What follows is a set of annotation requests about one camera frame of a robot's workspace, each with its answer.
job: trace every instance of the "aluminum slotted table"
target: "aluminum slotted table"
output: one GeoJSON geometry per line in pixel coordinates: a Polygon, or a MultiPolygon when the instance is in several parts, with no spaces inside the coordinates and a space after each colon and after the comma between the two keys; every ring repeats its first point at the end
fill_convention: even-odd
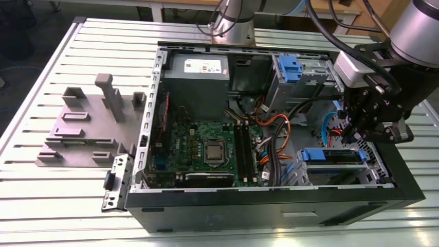
{"type": "MultiPolygon", "coordinates": [[[[260,47],[337,51],[317,33],[257,29],[254,37],[260,47]]],[[[368,37],[338,37],[350,46],[372,42],[368,37]]],[[[149,234],[129,213],[100,212],[106,168],[38,168],[33,162],[64,105],[65,88],[76,86],[85,94],[101,94],[94,76],[110,73],[122,95],[148,94],[158,40],[209,43],[194,25],[81,18],[72,24],[0,139],[0,243],[439,245],[439,118],[425,101],[408,119],[415,140],[397,147],[427,199],[348,226],[149,234]]]]}

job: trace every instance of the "blue plastic latch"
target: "blue plastic latch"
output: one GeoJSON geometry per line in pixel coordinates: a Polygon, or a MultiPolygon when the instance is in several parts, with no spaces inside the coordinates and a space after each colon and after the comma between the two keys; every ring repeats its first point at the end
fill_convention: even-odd
{"type": "Polygon", "coordinates": [[[301,151],[302,161],[325,161],[324,152],[321,149],[308,149],[301,151]]]}
{"type": "Polygon", "coordinates": [[[358,150],[357,151],[358,157],[361,159],[362,162],[365,162],[368,160],[368,155],[365,154],[364,150],[358,150]]]}
{"type": "Polygon", "coordinates": [[[296,83],[301,77],[301,64],[296,56],[278,56],[278,68],[284,74],[285,82],[296,83]]]}
{"type": "Polygon", "coordinates": [[[301,151],[301,159],[302,161],[308,161],[309,160],[309,155],[306,151],[301,151]]]}
{"type": "Polygon", "coordinates": [[[280,181],[282,181],[286,178],[286,175],[289,174],[289,172],[292,171],[294,167],[294,163],[292,162],[285,170],[285,172],[282,173],[282,175],[280,176],[280,181]]]}
{"type": "Polygon", "coordinates": [[[325,161],[326,160],[321,149],[309,149],[306,151],[308,151],[309,159],[312,161],[325,161]]]}

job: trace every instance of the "black cable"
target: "black cable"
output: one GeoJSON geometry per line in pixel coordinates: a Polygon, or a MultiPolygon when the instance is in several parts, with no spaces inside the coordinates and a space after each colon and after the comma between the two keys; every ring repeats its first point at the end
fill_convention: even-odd
{"type": "Polygon", "coordinates": [[[220,32],[217,34],[209,34],[206,32],[204,32],[201,29],[200,29],[200,26],[196,24],[196,27],[198,29],[198,31],[205,35],[205,36],[209,36],[209,37],[217,37],[217,36],[222,36],[224,34],[226,34],[226,32],[234,27],[236,23],[237,23],[237,20],[238,20],[238,17],[240,17],[240,14],[241,14],[241,6],[242,6],[242,0],[240,0],[240,8],[238,8],[238,14],[237,14],[237,18],[234,19],[234,22],[232,23],[232,25],[226,28],[226,30],[224,32],[220,32]]]}
{"type": "Polygon", "coordinates": [[[396,95],[400,92],[400,87],[397,84],[396,79],[393,76],[388,73],[388,71],[378,66],[372,59],[369,59],[361,52],[352,49],[345,43],[342,43],[333,34],[325,29],[322,23],[320,22],[320,19],[313,11],[310,0],[306,1],[306,11],[309,13],[309,17],[312,19],[312,22],[314,26],[317,27],[320,33],[326,38],[326,40],[334,45],[336,48],[338,48],[341,51],[344,51],[354,60],[357,60],[360,63],[362,63],[372,71],[374,71],[385,80],[388,83],[388,87],[385,88],[385,91],[389,95],[396,95]]]}
{"type": "MultiPolygon", "coordinates": [[[[289,111],[288,113],[288,120],[292,120],[294,115],[313,102],[320,101],[320,100],[338,100],[341,98],[340,95],[332,95],[332,96],[321,96],[321,97],[314,97],[309,98],[305,101],[300,102],[294,108],[289,111]]],[[[278,157],[277,157],[277,152],[276,152],[276,139],[280,134],[281,128],[284,126],[285,122],[281,121],[280,124],[276,127],[274,134],[272,135],[272,139],[269,140],[269,144],[266,145],[266,152],[268,152],[268,158],[269,158],[269,163],[272,170],[277,175],[277,180],[273,181],[273,186],[280,185],[280,163],[278,163],[278,157]]]]}
{"type": "Polygon", "coordinates": [[[390,33],[388,32],[388,28],[385,27],[380,17],[377,16],[377,14],[374,13],[374,10],[372,8],[372,5],[369,3],[368,0],[362,0],[364,6],[368,10],[368,13],[370,15],[372,21],[376,24],[377,28],[380,29],[382,35],[388,38],[390,36],[390,33]]]}
{"type": "Polygon", "coordinates": [[[226,13],[226,10],[228,10],[228,4],[225,5],[224,14],[221,14],[221,11],[218,11],[218,15],[221,16],[221,18],[220,18],[220,20],[218,20],[218,22],[217,22],[217,25],[213,27],[213,30],[216,30],[216,29],[220,27],[220,24],[221,24],[221,21],[222,21],[222,19],[224,19],[224,15],[225,15],[225,13],[226,13]]]}
{"type": "Polygon", "coordinates": [[[328,1],[328,4],[329,4],[329,12],[330,12],[330,15],[332,15],[332,19],[340,27],[344,27],[344,28],[348,28],[348,29],[354,29],[354,30],[361,30],[361,31],[369,31],[369,32],[381,32],[381,30],[378,28],[352,26],[352,25],[348,25],[348,24],[344,24],[342,22],[340,22],[337,17],[336,17],[336,14],[334,14],[333,4],[332,4],[330,0],[328,1]]]}
{"type": "Polygon", "coordinates": [[[220,0],[218,3],[217,3],[217,5],[214,6],[213,12],[210,14],[210,18],[208,19],[208,23],[212,23],[214,13],[217,12],[217,8],[220,7],[220,5],[221,5],[222,2],[224,2],[224,0],[220,0]]]}
{"type": "Polygon", "coordinates": [[[373,8],[372,8],[372,5],[370,5],[370,3],[369,3],[369,1],[368,0],[362,0],[362,3],[364,3],[364,6],[365,6],[365,8],[366,8],[366,10],[368,10],[368,13],[372,15],[372,14],[376,14],[374,13],[374,10],[373,10],[373,8]]]}

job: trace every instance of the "red cable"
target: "red cable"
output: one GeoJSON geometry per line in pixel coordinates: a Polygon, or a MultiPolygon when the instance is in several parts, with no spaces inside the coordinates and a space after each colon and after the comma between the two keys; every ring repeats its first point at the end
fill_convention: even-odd
{"type": "Polygon", "coordinates": [[[165,95],[165,110],[164,110],[161,127],[160,127],[160,133],[158,133],[158,138],[157,138],[157,141],[156,141],[156,145],[157,145],[157,143],[160,141],[160,138],[161,138],[161,133],[162,133],[162,127],[164,127],[165,118],[166,118],[166,110],[168,110],[168,107],[169,107],[169,94],[165,95]]]}

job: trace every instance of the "white label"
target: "white label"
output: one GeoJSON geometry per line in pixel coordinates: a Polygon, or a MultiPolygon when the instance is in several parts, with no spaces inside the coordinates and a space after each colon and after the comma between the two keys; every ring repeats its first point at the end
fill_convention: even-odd
{"type": "Polygon", "coordinates": [[[260,105],[260,108],[261,108],[261,110],[262,110],[264,112],[268,111],[268,106],[265,106],[264,104],[260,105]]]}
{"type": "Polygon", "coordinates": [[[342,13],[344,14],[360,14],[360,12],[354,11],[354,10],[344,10],[342,13]]]}
{"type": "Polygon", "coordinates": [[[185,73],[213,73],[220,74],[221,61],[220,60],[202,60],[202,59],[186,59],[184,61],[185,73]]]}
{"type": "Polygon", "coordinates": [[[268,172],[265,172],[265,171],[262,171],[261,172],[261,179],[265,179],[265,180],[268,180],[269,179],[269,173],[268,172]]]}

